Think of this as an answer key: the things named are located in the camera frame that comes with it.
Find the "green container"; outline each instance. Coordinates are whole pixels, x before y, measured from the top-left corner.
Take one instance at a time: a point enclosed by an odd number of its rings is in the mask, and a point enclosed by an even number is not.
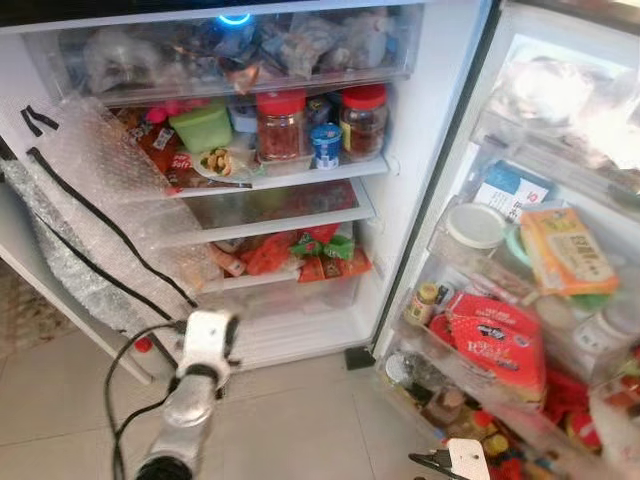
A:
[[[206,107],[169,117],[169,124],[191,153],[225,147],[231,142],[231,124],[223,102],[211,102]]]

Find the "yellow box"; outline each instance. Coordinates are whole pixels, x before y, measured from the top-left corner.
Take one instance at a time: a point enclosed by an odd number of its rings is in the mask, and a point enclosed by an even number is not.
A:
[[[522,241],[544,294],[613,293],[618,278],[573,208],[525,211]]]

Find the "red box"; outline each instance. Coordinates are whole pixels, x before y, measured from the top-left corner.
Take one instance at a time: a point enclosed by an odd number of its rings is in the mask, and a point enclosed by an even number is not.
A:
[[[512,305],[459,293],[447,306],[456,348],[529,402],[541,402],[546,376],[540,327]]]

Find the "blue light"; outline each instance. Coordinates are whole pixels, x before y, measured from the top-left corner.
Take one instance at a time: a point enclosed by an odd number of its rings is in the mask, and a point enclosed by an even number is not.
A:
[[[220,15],[218,20],[222,23],[226,23],[227,25],[243,25],[249,21],[251,18],[251,14],[247,13],[246,15],[233,15],[225,17],[224,15]]]

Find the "jar with red lid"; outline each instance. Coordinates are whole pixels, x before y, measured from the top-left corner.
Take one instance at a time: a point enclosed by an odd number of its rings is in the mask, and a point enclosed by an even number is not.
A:
[[[342,149],[352,161],[373,159],[382,150],[387,123],[384,85],[347,88],[342,92]]]
[[[262,161],[295,160],[306,148],[305,91],[258,93],[258,155]]]

